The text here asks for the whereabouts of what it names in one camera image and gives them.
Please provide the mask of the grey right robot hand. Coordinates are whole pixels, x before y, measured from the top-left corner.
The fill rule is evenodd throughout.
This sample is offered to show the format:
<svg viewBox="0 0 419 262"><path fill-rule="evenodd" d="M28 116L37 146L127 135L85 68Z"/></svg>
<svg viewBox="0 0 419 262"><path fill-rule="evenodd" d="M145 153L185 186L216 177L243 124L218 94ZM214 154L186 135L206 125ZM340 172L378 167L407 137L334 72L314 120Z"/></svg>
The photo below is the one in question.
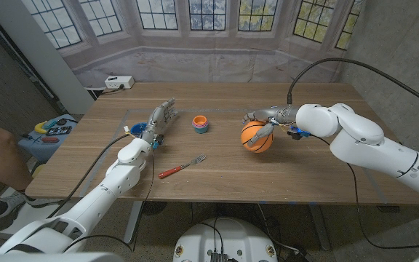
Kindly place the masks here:
<svg viewBox="0 0 419 262"><path fill-rule="evenodd" d="M247 113L243 120L246 121L260 121L265 125L261 127L247 142L249 147L253 146L259 139L269 136L276 125L293 124L296 122L296 115L298 107L287 106L263 108L253 112Z"/></svg>

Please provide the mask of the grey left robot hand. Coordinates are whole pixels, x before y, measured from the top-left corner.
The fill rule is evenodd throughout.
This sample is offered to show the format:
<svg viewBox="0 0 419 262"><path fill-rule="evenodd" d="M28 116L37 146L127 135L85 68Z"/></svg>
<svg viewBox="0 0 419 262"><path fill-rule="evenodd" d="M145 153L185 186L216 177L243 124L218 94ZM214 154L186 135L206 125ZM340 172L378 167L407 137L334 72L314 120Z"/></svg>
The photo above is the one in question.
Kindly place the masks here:
<svg viewBox="0 0 419 262"><path fill-rule="evenodd" d="M158 135L164 134L166 126L177 116L174 104L175 98L170 98L154 109L148 118L145 130L140 136L141 139L152 143Z"/></svg>

